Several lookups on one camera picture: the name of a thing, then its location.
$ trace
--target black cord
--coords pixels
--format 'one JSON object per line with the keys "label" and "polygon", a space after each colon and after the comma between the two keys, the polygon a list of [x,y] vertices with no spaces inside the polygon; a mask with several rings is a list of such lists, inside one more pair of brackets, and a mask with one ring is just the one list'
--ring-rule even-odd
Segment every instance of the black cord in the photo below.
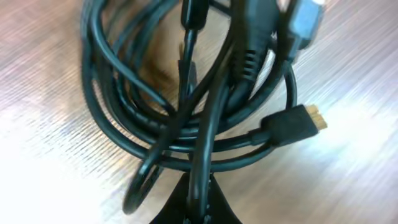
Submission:
{"label": "black cord", "polygon": [[216,0],[210,0],[209,3],[211,6],[213,6],[215,9],[219,10],[220,12],[222,12],[228,16],[231,16],[231,11],[225,5],[219,3]]}
{"label": "black cord", "polygon": [[[208,172],[222,172],[248,166],[274,149],[267,142],[267,138],[254,140],[254,135],[258,133],[255,131],[217,141],[214,141],[214,136],[231,129],[253,114],[268,99],[283,78],[285,78],[288,94],[286,107],[291,108],[296,105],[297,88],[293,70],[290,62],[278,56],[278,50],[275,52],[275,61],[266,80],[254,96],[247,99],[252,89],[239,87],[241,84],[229,77],[230,64],[225,62],[225,59],[229,58],[228,54],[233,49],[235,41],[234,18],[232,18],[231,27],[214,64],[176,110],[158,91],[143,81],[137,71],[142,65],[142,58],[154,29],[159,25],[160,20],[178,4],[178,0],[150,1],[135,18],[126,24],[112,46],[107,41],[108,36],[104,34],[104,30],[110,30],[111,26],[119,22],[121,16],[119,11],[115,11],[109,27],[104,28],[101,15],[106,4],[106,0],[86,0],[84,3],[81,17],[83,47],[81,77],[88,109],[99,128],[119,147],[143,160],[126,195],[124,204],[126,213],[133,212],[141,204],[156,180],[154,177],[161,173],[162,169],[158,166],[183,171],[191,170],[192,163],[186,159],[170,156],[172,151],[193,152],[195,156],[199,155],[209,160],[211,152],[262,144],[258,149],[243,156],[212,161],[211,165],[203,161],[199,165],[194,165],[195,167],[203,166],[206,169],[203,175],[206,175]],[[193,50],[193,44],[187,44],[189,41],[187,38],[185,41],[185,46],[190,46]],[[276,43],[270,41],[266,52],[263,52],[264,55],[269,49],[277,49]],[[189,63],[192,57],[191,50],[186,49],[186,51],[187,57],[182,60],[184,71],[190,68]],[[98,84],[105,107],[113,119],[131,134],[151,144],[149,150],[131,141],[107,119],[95,94],[94,83]],[[210,98],[205,110],[192,114],[209,90]],[[149,106],[142,99],[140,91],[147,93],[168,115]],[[151,169],[155,170],[154,174],[150,174]]]}
{"label": "black cord", "polygon": [[188,98],[189,92],[189,78],[192,71],[192,55],[193,48],[198,37],[197,30],[188,30],[184,37],[185,46],[183,49],[182,60],[180,66],[180,94],[178,105],[181,107],[182,103]]}

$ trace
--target connector plug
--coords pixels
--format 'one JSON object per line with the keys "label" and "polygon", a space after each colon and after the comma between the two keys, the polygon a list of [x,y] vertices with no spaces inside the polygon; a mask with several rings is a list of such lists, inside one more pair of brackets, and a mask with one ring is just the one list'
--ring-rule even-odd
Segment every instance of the connector plug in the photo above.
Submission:
{"label": "connector plug", "polygon": [[181,25],[185,30],[202,30],[206,24],[209,1],[183,0]]}
{"label": "connector plug", "polygon": [[315,39],[323,17],[325,0],[290,0],[281,27],[287,60],[293,60],[299,50]]}
{"label": "connector plug", "polygon": [[316,106],[299,105],[266,116],[261,121],[261,129],[266,131],[268,141],[278,147],[310,138],[326,127]]}

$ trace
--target wood grain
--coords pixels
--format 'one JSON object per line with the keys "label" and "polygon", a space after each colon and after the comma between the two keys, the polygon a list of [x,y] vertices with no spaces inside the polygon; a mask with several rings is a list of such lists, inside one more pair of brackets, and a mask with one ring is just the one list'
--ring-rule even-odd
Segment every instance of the wood grain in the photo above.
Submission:
{"label": "wood grain", "polygon": [[[102,134],[83,100],[81,4],[0,1],[0,223],[148,223],[181,175],[167,170],[143,206],[123,215],[138,160]],[[216,175],[243,223],[398,223],[397,10],[391,0],[328,1],[317,41],[295,71],[299,102],[317,104],[329,128]],[[168,78],[158,84],[169,98],[178,83],[179,13],[161,23],[146,60],[148,70]],[[194,56],[199,74],[213,63],[227,28],[227,19],[210,13]],[[284,97],[281,84],[224,136],[257,127]]]}

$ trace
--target cable bundle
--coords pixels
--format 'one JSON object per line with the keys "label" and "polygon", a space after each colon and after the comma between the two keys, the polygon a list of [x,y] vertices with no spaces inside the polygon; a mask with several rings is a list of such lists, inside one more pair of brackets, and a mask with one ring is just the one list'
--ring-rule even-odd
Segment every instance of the cable bundle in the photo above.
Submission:
{"label": "cable bundle", "polygon": [[[264,2],[271,2],[274,4],[272,7],[277,8],[276,1]],[[109,31],[119,22],[123,16],[122,12],[126,13],[126,9],[133,7],[133,1],[121,4],[104,26],[101,15],[108,1],[85,1],[83,7],[81,77],[88,109],[107,137],[128,153],[143,160],[127,191],[123,208],[126,213],[133,212],[141,204],[164,167],[190,172],[192,187],[196,190],[190,188],[189,198],[206,197],[206,182],[210,172],[248,166],[279,147],[269,141],[269,132],[264,128],[217,141],[215,135],[231,129],[253,114],[282,79],[287,87],[286,108],[293,108],[297,102],[292,60],[285,57],[285,48],[279,44],[279,40],[276,44],[275,39],[271,37],[277,33],[277,38],[281,39],[275,26],[279,10],[272,12],[276,15],[276,22],[269,23],[271,28],[265,35],[264,32],[253,31],[256,26],[242,26],[247,17],[244,16],[245,12],[239,11],[246,3],[232,0],[230,9],[217,2],[211,2],[212,7],[226,15],[232,15],[231,25],[214,64],[193,89],[189,89],[189,85],[183,81],[183,77],[187,78],[192,73],[192,51],[196,40],[196,33],[187,31],[185,51],[180,61],[180,102],[178,109],[174,108],[140,77],[138,71],[154,30],[177,4],[178,0],[149,1],[143,10],[124,25],[124,29],[112,45],[107,41]],[[275,52],[271,71],[250,98],[270,50]],[[107,119],[95,94],[95,83],[99,86],[104,105],[112,118],[129,133],[150,144],[150,149],[131,141]],[[148,105],[142,99],[141,92],[148,94],[167,115]],[[208,98],[203,111],[193,114],[196,105],[206,93]],[[212,152],[250,145],[261,146],[243,156],[211,161]],[[190,154],[190,159],[172,157],[171,152]],[[203,203],[205,202],[190,202],[188,199],[188,206],[192,209],[198,207],[200,210],[199,207]]]}

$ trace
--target usb connector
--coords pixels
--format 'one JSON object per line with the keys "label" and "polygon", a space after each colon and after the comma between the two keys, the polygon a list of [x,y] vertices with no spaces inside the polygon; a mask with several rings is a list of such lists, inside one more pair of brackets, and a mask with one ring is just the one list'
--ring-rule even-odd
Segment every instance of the usb connector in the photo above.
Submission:
{"label": "usb connector", "polygon": [[299,105],[266,116],[261,120],[261,127],[250,135],[254,145],[267,141],[281,147],[310,138],[325,128],[327,124],[315,105]]}
{"label": "usb connector", "polygon": [[290,0],[280,30],[287,60],[294,60],[314,40],[324,6],[325,0]]}

